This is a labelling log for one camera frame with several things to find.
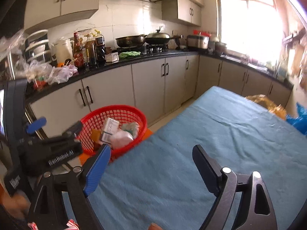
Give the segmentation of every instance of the white box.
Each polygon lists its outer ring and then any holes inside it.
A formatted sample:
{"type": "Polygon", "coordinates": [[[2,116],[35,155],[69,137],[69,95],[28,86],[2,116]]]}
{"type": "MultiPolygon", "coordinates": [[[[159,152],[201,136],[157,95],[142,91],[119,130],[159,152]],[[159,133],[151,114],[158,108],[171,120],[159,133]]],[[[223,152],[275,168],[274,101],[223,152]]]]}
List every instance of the white box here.
{"type": "Polygon", "coordinates": [[[101,129],[100,141],[104,144],[110,144],[110,137],[118,131],[119,121],[113,118],[107,118],[101,129]]]}

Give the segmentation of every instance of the floor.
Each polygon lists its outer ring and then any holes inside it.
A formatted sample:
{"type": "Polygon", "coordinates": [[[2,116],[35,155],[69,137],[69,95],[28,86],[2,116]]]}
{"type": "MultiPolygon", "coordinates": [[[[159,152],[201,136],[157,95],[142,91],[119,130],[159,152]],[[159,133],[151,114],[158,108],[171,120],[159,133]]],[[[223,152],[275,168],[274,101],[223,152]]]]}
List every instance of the floor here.
{"type": "Polygon", "coordinates": [[[160,129],[162,126],[166,125],[169,121],[171,121],[172,119],[174,119],[175,117],[177,117],[180,113],[182,113],[187,107],[189,107],[193,102],[195,101],[195,99],[191,98],[188,101],[184,102],[182,104],[182,106],[173,111],[171,114],[167,115],[166,117],[162,118],[160,121],[158,121],[157,123],[153,124],[152,126],[149,127],[149,129],[152,132],[156,132],[158,129],[160,129]]]}

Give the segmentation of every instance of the lower cabinet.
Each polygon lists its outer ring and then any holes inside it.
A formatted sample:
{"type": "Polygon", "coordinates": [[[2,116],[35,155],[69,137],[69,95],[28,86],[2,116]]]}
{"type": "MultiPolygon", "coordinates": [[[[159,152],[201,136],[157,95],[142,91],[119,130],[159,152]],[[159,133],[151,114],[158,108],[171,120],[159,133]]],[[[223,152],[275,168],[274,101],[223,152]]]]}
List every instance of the lower cabinet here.
{"type": "Polygon", "coordinates": [[[186,56],[132,65],[136,107],[145,114],[149,125],[182,104],[186,67],[186,56]]]}
{"type": "Polygon", "coordinates": [[[185,95],[183,102],[192,98],[195,95],[198,66],[199,66],[199,55],[188,55],[185,62],[185,95]]]}
{"type": "Polygon", "coordinates": [[[199,57],[198,79],[195,97],[200,97],[213,86],[219,85],[222,61],[206,56],[199,57]]]}
{"type": "Polygon", "coordinates": [[[165,113],[179,107],[185,95],[186,56],[165,59],[165,113]]]}
{"type": "Polygon", "coordinates": [[[146,116],[148,124],[164,114],[165,59],[132,65],[136,107],[146,116]]]}
{"type": "Polygon", "coordinates": [[[282,84],[277,81],[272,81],[268,98],[272,100],[276,105],[280,105],[282,107],[286,107],[288,100],[291,95],[291,90],[285,88],[282,84]]]}
{"type": "Polygon", "coordinates": [[[81,81],[67,85],[31,104],[36,118],[45,117],[43,127],[48,137],[61,135],[64,130],[90,113],[81,81]]]}
{"type": "Polygon", "coordinates": [[[247,71],[246,67],[223,61],[219,87],[241,95],[247,71]]]}
{"type": "Polygon", "coordinates": [[[245,84],[242,91],[243,97],[258,94],[268,95],[272,83],[269,77],[252,70],[248,70],[245,76],[245,84]]]}
{"type": "Polygon", "coordinates": [[[135,106],[131,65],[92,75],[82,83],[92,111],[112,104],[135,106]]]}

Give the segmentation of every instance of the soy sauce bottle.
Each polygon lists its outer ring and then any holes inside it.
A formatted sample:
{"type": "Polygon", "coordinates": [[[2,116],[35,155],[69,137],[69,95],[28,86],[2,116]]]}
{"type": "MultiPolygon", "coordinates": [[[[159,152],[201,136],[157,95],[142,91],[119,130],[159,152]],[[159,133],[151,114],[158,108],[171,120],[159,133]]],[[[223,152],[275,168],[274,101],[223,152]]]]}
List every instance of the soy sauce bottle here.
{"type": "Polygon", "coordinates": [[[92,40],[90,34],[85,35],[87,37],[87,41],[85,44],[86,55],[88,59],[88,66],[89,68],[97,67],[97,57],[95,52],[95,44],[92,40]]]}

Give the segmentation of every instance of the red plastic basket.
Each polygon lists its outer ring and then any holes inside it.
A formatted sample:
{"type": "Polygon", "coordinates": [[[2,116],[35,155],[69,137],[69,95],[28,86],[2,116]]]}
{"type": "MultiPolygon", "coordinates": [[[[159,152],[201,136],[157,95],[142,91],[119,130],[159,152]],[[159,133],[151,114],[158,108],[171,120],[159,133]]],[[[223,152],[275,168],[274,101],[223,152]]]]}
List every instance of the red plastic basket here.
{"type": "Polygon", "coordinates": [[[90,114],[87,114],[81,119],[83,124],[83,129],[78,135],[78,139],[81,141],[83,152],[88,155],[94,155],[94,142],[91,139],[92,129],[101,130],[104,120],[106,118],[113,118],[120,122],[119,127],[123,123],[138,122],[139,124],[139,134],[136,139],[134,139],[130,144],[123,148],[119,148],[111,151],[111,159],[114,160],[121,155],[125,154],[127,151],[132,149],[138,143],[142,141],[147,129],[147,120],[145,115],[135,107],[129,105],[110,105],[99,108],[90,114]]]}

